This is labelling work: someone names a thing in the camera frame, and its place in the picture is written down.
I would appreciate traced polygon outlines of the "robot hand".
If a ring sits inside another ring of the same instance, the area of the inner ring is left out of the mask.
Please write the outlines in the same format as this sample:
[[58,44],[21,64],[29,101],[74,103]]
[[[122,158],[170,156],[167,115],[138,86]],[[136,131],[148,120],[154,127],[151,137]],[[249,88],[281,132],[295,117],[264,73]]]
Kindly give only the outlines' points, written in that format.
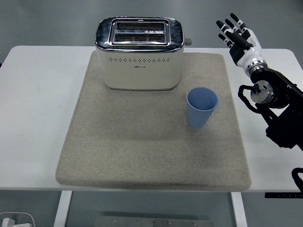
[[266,65],[265,59],[261,56],[262,47],[254,32],[241,19],[233,13],[230,16],[232,22],[228,19],[224,22],[216,21],[221,31],[218,37],[229,48],[235,65],[243,68],[249,76],[253,72],[253,67]]

